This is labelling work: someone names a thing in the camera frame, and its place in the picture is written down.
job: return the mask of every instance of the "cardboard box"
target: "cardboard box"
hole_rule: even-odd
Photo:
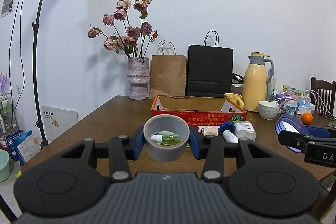
[[[179,116],[189,125],[220,126],[223,122],[245,121],[247,112],[227,98],[158,95],[152,105],[152,116],[160,114]]]

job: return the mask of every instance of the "black tripod pole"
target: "black tripod pole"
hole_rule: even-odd
[[[37,9],[37,16],[36,22],[33,22],[33,31],[34,31],[34,42],[33,42],[33,83],[34,83],[34,96],[35,96],[35,105],[36,105],[36,113],[37,119],[36,126],[40,129],[42,142],[41,142],[41,149],[48,145],[48,141],[45,137],[44,129],[43,129],[43,122],[41,118],[41,111],[40,111],[40,104],[39,104],[39,97],[37,94],[37,78],[36,78],[36,48],[37,48],[37,33],[39,31],[39,21],[40,21],[40,14],[41,14],[41,7],[42,7],[43,0],[40,0],[39,7]]]

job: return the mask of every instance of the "marbled vase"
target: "marbled vase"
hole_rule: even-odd
[[[129,57],[127,82],[131,84],[128,97],[133,100],[147,98],[147,84],[149,83],[149,58]]]

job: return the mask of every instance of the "bottle with green liquid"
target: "bottle with green liquid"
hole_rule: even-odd
[[[151,140],[168,146],[177,145],[182,141],[181,137],[176,135],[175,133],[153,135],[151,137]]]

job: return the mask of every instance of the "bag handle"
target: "bag handle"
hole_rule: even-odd
[[[207,35],[205,36],[205,39],[204,39],[203,46],[206,46],[206,45],[207,45],[207,39],[208,39],[208,37],[209,37],[212,33],[215,33],[215,35],[216,35],[215,46],[216,46],[216,43],[217,43],[217,47],[219,47],[219,34],[218,34],[217,31],[209,31],[209,32],[207,33]]]
[[[174,44],[172,42],[167,41],[167,40],[162,40],[162,41],[159,42],[159,51],[160,51],[160,53],[162,53],[162,55],[165,55],[164,52],[163,52],[163,44],[164,43],[168,43],[170,45],[170,47],[172,47],[171,49],[172,50],[174,49],[173,52],[174,52],[174,55],[176,55],[176,50],[175,50]]]

